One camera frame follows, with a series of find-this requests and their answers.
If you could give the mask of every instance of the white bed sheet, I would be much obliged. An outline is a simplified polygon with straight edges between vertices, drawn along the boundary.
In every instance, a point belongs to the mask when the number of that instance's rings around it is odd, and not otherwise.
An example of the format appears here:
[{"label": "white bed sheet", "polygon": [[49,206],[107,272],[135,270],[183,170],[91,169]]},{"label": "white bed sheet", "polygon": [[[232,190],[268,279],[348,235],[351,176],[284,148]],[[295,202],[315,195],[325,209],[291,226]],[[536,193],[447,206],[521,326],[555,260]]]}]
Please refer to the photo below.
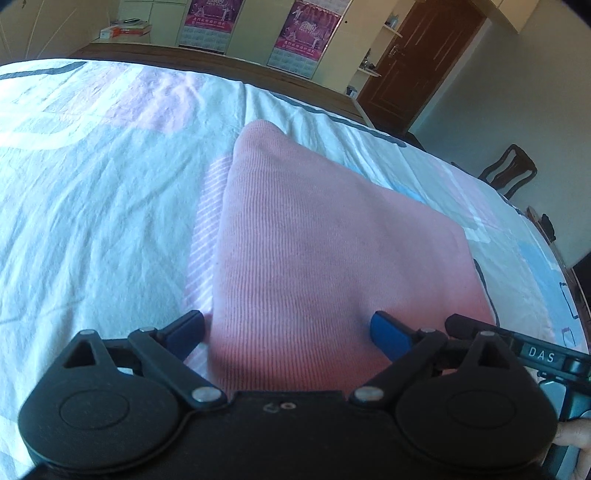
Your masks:
[{"label": "white bed sheet", "polygon": [[[18,410],[78,330],[120,338],[166,325],[189,307],[187,273],[202,293],[189,303],[211,309],[224,175],[241,129],[259,118],[454,219],[502,327],[587,351],[564,278],[532,224],[489,186],[429,154],[211,75],[97,61],[7,65],[0,67],[0,478],[30,468]],[[188,260],[194,244],[202,249]]]}]

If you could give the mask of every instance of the hand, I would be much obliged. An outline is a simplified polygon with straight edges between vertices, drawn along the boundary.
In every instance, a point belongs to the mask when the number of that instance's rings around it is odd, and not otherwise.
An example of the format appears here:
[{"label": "hand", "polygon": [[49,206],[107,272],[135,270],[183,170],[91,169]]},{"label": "hand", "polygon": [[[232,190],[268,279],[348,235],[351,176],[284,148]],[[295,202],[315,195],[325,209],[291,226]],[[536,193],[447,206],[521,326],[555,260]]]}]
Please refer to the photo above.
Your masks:
[{"label": "hand", "polygon": [[570,480],[585,480],[591,469],[591,420],[577,419],[559,423],[553,443],[581,449]]}]

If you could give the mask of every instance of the pink calendar poster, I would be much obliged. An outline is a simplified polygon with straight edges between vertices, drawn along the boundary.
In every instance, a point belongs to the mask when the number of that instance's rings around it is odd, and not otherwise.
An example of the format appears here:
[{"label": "pink calendar poster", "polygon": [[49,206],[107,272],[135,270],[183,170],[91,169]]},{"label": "pink calendar poster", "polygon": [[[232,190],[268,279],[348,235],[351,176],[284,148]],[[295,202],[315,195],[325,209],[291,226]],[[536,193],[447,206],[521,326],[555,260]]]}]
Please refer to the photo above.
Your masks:
[{"label": "pink calendar poster", "polygon": [[232,32],[242,0],[192,0],[185,25]]},{"label": "pink calendar poster", "polygon": [[275,48],[319,61],[340,17],[317,5],[296,0]]}]

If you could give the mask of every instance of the pink cloth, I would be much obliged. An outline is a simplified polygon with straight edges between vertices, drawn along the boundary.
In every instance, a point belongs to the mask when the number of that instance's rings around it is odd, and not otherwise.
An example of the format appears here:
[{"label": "pink cloth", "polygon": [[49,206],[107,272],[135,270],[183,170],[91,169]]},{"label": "pink cloth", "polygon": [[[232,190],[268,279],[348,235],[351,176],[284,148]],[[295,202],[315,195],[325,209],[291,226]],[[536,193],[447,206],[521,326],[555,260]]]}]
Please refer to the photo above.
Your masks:
[{"label": "pink cloth", "polygon": [[385,310],[413,329],[492,323],[462,228],[255,121],[224,192],[210,379],[226,391],[342,390],[389,365]]}]

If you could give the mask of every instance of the door handle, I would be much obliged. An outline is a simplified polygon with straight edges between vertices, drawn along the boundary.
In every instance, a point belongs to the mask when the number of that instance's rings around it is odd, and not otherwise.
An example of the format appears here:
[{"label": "door handle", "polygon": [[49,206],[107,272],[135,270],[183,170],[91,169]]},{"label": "door handle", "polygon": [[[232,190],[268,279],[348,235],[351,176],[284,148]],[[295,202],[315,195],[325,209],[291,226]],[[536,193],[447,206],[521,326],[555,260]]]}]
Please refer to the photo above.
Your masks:
[{"label": "door handle", "polygon": [[395,46],[392,47],[392,49],[388,53],[388,58],[391,59],[396,54],[398,54],[400,56],[404,56],[404,51],[398,45],[395,45]]}]

